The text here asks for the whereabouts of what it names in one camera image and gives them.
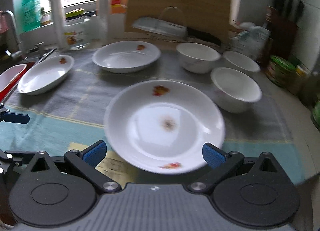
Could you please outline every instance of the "kitchen faucet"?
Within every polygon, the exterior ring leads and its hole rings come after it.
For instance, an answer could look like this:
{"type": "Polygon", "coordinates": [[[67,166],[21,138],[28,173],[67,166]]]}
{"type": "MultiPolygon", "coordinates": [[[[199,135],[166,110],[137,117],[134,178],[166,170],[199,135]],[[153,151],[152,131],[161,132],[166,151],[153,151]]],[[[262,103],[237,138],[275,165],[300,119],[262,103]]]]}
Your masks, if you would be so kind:
{"type": "MultiPolygon", "coordinates": [[[[11,18],[11,24],[12,24],[11,29],[13,30],[13,36],[16,41],[16,45],[18,47],[18,51],[11,54],[12,59],[16,60],[18,57],[23,56],[23,54],[25,54],[24,49],[23,49],[23,42],[22,42],[20,36],[18,35],[17,25],[16,25],[16,21],[15,21],[13,13],[11,11],[1,12],[1,16],[6,15],[6,14],[8,14],[11,18]]],[[[44,55],[44,46],[43,45],[44,45],[43,42],[38,43],[35,45],[36,46],[35,48],[28,50],[27,53],[39,51],[39,57],[42,58],[44,55]]]]}

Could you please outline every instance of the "blue gripper pad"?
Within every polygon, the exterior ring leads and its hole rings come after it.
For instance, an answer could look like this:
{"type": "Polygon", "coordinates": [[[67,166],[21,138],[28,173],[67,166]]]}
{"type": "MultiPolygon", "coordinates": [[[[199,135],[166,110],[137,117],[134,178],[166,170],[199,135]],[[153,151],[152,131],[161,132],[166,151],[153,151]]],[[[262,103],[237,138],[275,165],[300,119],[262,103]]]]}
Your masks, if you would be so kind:
{"type": "Polygon", "coordinates": [[[226,157],[223,154],[225,154],[224,151],[220,150],[217,147],[213,148],[213,145],[211,145],[211,144],[210,144],[210,146],[208,144],[204,144],[202,147],[203,159],[213,169],[215,167],[220,166],[222,163],[224,163],[226,161],[226,157]]]}
{"type": "Polygon", "coordinates": [[[94,145],[91,145],[87,149],[83,150],[82,153],[82,160],[95,168],[104,159],[104,157],[106,157],[107,144],[104,141],[98,141],[94,145]]]}

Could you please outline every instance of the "pink towel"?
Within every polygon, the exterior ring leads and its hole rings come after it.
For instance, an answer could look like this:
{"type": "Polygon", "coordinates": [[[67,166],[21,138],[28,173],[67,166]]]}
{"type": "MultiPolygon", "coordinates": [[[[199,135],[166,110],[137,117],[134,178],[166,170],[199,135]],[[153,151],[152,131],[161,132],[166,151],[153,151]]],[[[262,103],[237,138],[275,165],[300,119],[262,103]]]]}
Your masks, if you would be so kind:
{"type": "Polygon", "coordinates": [[[9,27],[7,26],[7,22],[5,17],[1,15],[2,11],[0,11],[0,33],[6,32],[9,27]]]}

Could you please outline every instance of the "glass jar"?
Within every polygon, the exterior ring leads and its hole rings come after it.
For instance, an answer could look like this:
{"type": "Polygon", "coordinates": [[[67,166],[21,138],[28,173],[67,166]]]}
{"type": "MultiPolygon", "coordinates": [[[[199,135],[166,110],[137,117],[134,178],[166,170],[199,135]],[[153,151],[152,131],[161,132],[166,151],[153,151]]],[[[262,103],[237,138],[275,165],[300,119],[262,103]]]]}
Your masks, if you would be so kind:
{"type": "Polygon", "coordinates": [[[89,44],[87,33],[89,24],[90,19],[83,14],[66,18],[64,35],[70,50],[79,50],[87,47],[89,44]]]}

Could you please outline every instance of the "green container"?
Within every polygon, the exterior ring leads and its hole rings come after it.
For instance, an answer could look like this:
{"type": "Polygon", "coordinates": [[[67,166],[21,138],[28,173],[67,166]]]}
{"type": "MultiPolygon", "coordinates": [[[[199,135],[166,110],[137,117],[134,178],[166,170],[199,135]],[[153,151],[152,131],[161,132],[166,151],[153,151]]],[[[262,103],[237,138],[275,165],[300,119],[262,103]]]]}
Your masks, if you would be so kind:
{"type": "Polygon", "coordinates": [[[288,61],[278,56],[271,56],[267,67],[267,77],[277,86],[286,88],[291,81],[296,68],[288,61]]]}
{"type": "Polygon", "coordinates": [[[314,119],[314,122],[317,123],[318,129],[320,127],[320,100],[316,104],[315,108],[312,111],[312,116],[314,119]]]}
{"type": "Polygon", "coordinates": [[[40,0],[23,0],[22,14],[24,32],[40,27],[40,0]]]}

